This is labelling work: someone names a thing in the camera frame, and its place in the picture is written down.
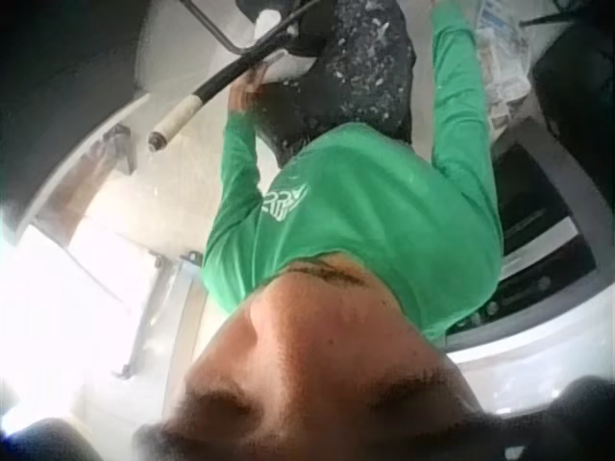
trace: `sleeve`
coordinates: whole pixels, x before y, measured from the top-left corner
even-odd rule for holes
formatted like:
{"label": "sleeve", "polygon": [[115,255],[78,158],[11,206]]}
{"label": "sleeve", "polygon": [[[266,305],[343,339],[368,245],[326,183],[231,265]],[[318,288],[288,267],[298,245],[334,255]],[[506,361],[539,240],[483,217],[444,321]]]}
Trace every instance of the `sleeve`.
{"label": "sleeve", "polygon": [[258,190],[256,133],[250,116],[232,112],[224,130],[222,201],[209,235],[210,250],[262,202]]}
{"label": "sleeve", "polygon": [[501,233],[487,106],[474,34],[458,5],[431,13],[435,74],[433,166]]}

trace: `green shirt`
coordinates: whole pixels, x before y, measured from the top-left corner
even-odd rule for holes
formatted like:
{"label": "green shirt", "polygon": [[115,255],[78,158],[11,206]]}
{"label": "green shirt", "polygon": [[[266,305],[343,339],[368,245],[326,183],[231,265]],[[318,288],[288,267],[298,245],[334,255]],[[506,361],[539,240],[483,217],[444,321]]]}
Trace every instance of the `green shirt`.
{"label": "green shirt", "polygon": [[230,114],[222,204],[203,269],[210,294],[229,313],[291,261],[332,253],[382,280],[430,339],[491,296],[502,232],[474,36],[454,3],[434,8],[431,21],[433,165],[351,123],[309,144],[263,197],[254,127]]}

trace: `dark pants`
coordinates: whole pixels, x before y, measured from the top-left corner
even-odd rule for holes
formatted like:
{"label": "dark pants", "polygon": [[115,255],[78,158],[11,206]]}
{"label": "dark pants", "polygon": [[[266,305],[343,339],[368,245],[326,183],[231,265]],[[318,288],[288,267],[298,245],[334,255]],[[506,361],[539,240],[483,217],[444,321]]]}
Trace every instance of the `dark pants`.
{"label": "dark pants", "polygon": [[410,143],[415,61],[396,0],[338,0],[327,46],[309,72],[263,87],[255,107],[258,135],[280,167],[348,122]]}

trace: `shirt logo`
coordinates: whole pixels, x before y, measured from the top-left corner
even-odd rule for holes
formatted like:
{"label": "shirt logo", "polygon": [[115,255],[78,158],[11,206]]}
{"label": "shirt logo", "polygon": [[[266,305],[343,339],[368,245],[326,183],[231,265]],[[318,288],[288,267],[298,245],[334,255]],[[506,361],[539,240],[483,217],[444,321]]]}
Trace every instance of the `shirt logo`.
{"label": "shirt logo", "polygon": [[304,200],[307,194],[307,184],[290,190],[272,190],[265,195],[260,210],[281,223],[288,217],[288,213]]}

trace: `paper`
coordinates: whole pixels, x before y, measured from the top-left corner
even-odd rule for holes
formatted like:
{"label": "paper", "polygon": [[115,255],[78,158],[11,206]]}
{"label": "paper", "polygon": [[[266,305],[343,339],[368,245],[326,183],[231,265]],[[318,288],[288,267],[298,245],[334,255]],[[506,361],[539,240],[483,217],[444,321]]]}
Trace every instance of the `paper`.
{"label": "paper", "polygon": [[494,129],[512,118],[512,103],[528,96],[529,46],[505,0],[483,0],[477,20],[482,77]]}

